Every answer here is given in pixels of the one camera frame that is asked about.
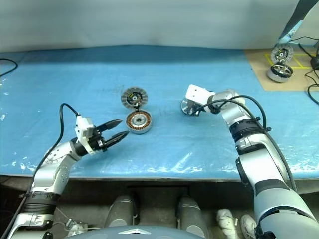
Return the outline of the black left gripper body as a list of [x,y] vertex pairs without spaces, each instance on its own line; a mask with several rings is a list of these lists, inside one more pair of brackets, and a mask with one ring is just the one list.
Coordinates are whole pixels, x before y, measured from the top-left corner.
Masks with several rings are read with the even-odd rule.
[[100,125],[98,127],[94,127],[92,131],[92,135],[89,137],[89,146],[93,150],[96,151],[107,151],[106,140],[104,139],[102,133],[108,130],[108,127],[105,125]]

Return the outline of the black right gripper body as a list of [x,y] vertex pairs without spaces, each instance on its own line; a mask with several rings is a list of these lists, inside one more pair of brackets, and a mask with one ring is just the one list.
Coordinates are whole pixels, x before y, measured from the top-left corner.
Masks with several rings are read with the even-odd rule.
[[192,100],[189,100],[188,102],[188,114],[191,115],[191,116],[199,116],[200,112],[202,111],[202,105],[195,102],[195,101],[192,101]]

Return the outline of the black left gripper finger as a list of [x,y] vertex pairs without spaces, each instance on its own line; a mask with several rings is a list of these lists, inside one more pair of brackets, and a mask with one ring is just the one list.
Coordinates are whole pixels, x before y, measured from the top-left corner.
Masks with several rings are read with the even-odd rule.
[[105,149],[108,149],[109,147],[119,143],[129,133],[130,133],[129,131],[123,131],[123,132],[117,133],[116,135],[112,136],[110,139],[105,141],[105,143],[104,143]]
[[104,132],[106,130],[111,130],[113,128],[115,128],[116,126],[118,126],[120,123],[122,122],[121,119],[115,119],[115,120],[111,120],[109,122],[106,122],[104,124],[99,125],[98,127],[96,127],[96,129],[99,132]]

